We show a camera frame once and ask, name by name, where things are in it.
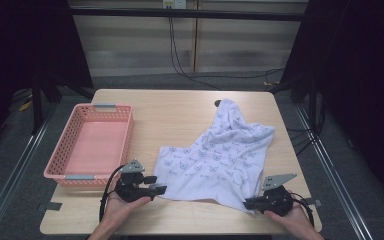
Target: wrinkled fabric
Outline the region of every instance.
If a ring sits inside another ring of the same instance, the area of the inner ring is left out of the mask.
[[[161,147],[154,168],[163,198],[213,199],[244,212],[246,198],[259,194],[267,148],[274,128],[247,124],[235,102],[224,99],[213,124],[189,147]]]

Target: power outlet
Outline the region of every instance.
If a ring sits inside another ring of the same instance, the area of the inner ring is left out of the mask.
[[[186,0],[174,0],[175,9],[186,9]]]
[[[164,9],[174,9],[174,0],[163,0]]]

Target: table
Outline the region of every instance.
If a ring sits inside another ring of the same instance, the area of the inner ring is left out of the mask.
[[[285,184],[310,197],[298,160],[286,132],[274,97],[265,92],[121,90],[101,89],[92,103],[123,103],[133,106],[134,128],[128,159],[138,159],[144,175],[152,175],[161,146],[188,147],[212,123],[214,102],[235,101],[247,123],[274,126],[275,136],[268,148],[263,179],[268,175],[297,173]],[[51,202],[62,203],[59,211],[48,210],[40,230],[44,234],[90,234],[98,224],[103,188],[82,189],[57,186]],[[316,230],[321,230],[312,205]],[[123,235],[236,235],[284,234],[286,231],[259,212],[256,216],[221,206],[213,201],[170,201],[155,198],[134,212],[119,229]]]

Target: plastic basket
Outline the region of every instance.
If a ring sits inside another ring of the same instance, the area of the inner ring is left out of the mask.
[[[127,162],[132,128],[131,106],[77,104],[44,176],[62,186],[104,186]]]

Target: hand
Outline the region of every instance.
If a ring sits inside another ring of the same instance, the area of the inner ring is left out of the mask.
[[[292,210],[284,217],[268,210],[264,211],[264,215],[268,216],[272,221],[282,225],[296,238],[303,240],[324,240],[324,238],[313,228],[301,205],[297,202],[294,202]]]
[[[89,240],[108,239],[126,221],[130,214],[151,201],[150,197],[142,197],[128,203],[118,196],[116,192],[108,195],[104,217],[95,228]]]

